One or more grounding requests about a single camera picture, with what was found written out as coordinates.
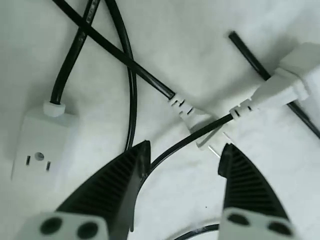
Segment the metal prong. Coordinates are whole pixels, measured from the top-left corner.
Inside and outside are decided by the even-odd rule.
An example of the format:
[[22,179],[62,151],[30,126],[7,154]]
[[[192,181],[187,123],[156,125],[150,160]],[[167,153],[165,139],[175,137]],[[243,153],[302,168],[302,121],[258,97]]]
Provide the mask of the metal prong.
[[234,144],[235,142],[231,139],[231,137],[228,136],[228,134],[226,134],[226,132],[222,133],[223,135],[225,135],[225,137],[230,141],[231,144]]
[[221,156],[217,153],[217,151],[211,145],[209,145],[208,148],[210,149],[211,152],[214,153],[214,155],[216,155],[218,158],[221,158]]

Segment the plug slot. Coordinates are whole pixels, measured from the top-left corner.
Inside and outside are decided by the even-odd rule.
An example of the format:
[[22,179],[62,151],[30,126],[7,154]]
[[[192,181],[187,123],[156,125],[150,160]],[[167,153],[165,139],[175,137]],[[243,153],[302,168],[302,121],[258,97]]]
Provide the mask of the plug slot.
[[29,164],[30,164],[30,156],[27,156],[27,157],[26,157],[25,165],[29,166]]
[[45,170],[47,170],[47,172],[49,171],[49,169],[50,169],[50,165],[51,165],[51,162],[50,161],[48,161],[48,163],[46,164],[46,169]]

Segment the cable connector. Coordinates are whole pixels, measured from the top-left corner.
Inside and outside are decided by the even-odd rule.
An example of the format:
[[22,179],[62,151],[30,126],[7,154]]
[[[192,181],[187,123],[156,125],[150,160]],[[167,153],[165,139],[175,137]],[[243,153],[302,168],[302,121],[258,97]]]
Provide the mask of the cable connector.
[[230,110],[233,118],[239,119],[254,110],[284,106],[294,100],[305,100],[309,96],[299,76],[277,68],[275,74],[263,83],[251,98]]
[[307,105],[317,106],[307,111],[308,114],[314,114],[315,110],[320,114],[319,78],[320,44],[305,42],[285,56],[274,75],[230,113],[236,120],[257,109],[281,107],[298,100],[302,105],[308,103],[306,108]]
[[[193,134],[197,130],[217,120],[217,118],[213,115],[193,107],[178,94],[169,100],[169,104],[179,115],[179,117],[182,118],[190,134]],[[209,139],[211,139],[220,128],[221,127],[218,127],[212,132],[198,138],[196,141],[197,147],[202,148],[203,146],[206,146]]]

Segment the power cord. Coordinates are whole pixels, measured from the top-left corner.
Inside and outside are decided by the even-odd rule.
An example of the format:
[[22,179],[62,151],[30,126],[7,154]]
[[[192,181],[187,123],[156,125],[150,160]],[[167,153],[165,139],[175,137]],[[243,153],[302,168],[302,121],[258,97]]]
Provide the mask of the power cord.
[[[91,25],[94,20],[99,2],[100,0],[88,0],[86,4],[84,14],[83,14],[83,20],[88,25]],[[67,80],[72,71],[72,68],[76,63],[76,60],[80,54],[80,51],[85,44],[86,39],[87,39],[87,34],[82,30],[81,27],[79,27],[73,39],[73,42],[71,44],[70,50],[64,59],[64,62],[61,66],[58,76],[56,77],[56,80],[52,89],[52,93],[51,93],[50,103],[55,105],[60,105],[61,97],[65,89]]]
[[99,32],[92,28],[82,17],[65,1],[52,0],[78,27],[81,27],[88,36],[103,47],[107,52],[113,55],[120,62],[129,67],[132,71],[143,78],[152,87],[166,96],[169,100],[175,96],[175,92],[159,81],[155,76],[145,70],[141,65],[130,59],[120,49],[114,46],[110,41],[105,39]]
[[191,239],[195,236],[198,236],[200,234],[214,232],[217,230],[219,230],[219,224],[208,225],[208,226],[204,226],[204,227],[189,231],[189,232],[175,238],[174,240],[187,240],[187,239]]
[[[268,73],[268,71],[264,68],[264,66],[262,66],[262,64],[253,55],[253,53],[249,50],[249,48],[235,31],[232,31],[228,37],[263,80],[267,81],[269,78],[271,78],[271,75]],[[320,131],[311,122],[304,111],[294,102],[290,102],[287,105],[304,122],[304,124],[307,125],[307,127],[317,136],[317,138],[320,139]]]
[[141,187],[142,185],[145,183],[145,181],[147,180],[147,178],[150,176],[150,174],[161,164],[163,163],[168,157],[170,157],[172,154],[174,154],[176,151],[182,149],[184,146],[188,145],[189,143],[193,142],[194,140],[206,135],[207,133],[210,133],[211,131],[221,127],[222,125],[230,122],[232,119],[234,119],[232,117],[231,114],[228,114],[206,126],[204,126],[203,128],[195,131],[194,133],[190,134],[189,136],[187,136],[186,138],[182,139],[181,141],[179,141],[178,143],[176,143],[175,145],[173,145],[172,147],[170,147],[169,149],[167,149],[164,153],[162,153],[160,156],[158,156],[152,163],[151,163],[151,167],[150,167],[150,172],[148,174],[148,176],[146,176],[143,181],[141,182]]
[[[134,55],[132,53],[129,37],[125,27],[125,23],[122,19],[121,13],[117,6],[117,3],[115,0],[105,0],[105,3],[109,9],[114,26],[120,38],[123,52],[130,59],[133,60]],[[128,133],[126,137],[124,151],[131,148],[134,142],[136,124],[137,124],[137,101],[138,101],[136,73],[134,73],[129,67],[127,68],[127,71],[128,71],[129,89],[130,89],[130,110],[129,110]]]

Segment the extension cord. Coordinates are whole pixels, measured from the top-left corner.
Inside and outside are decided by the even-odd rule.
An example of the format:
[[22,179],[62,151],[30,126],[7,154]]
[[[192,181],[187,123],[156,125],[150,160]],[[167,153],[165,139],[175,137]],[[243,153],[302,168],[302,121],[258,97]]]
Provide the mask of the extension cord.
[[71,166],[78,118],[64,104],[45,102],[23,120],[12,180],[28,188],[56,189]]

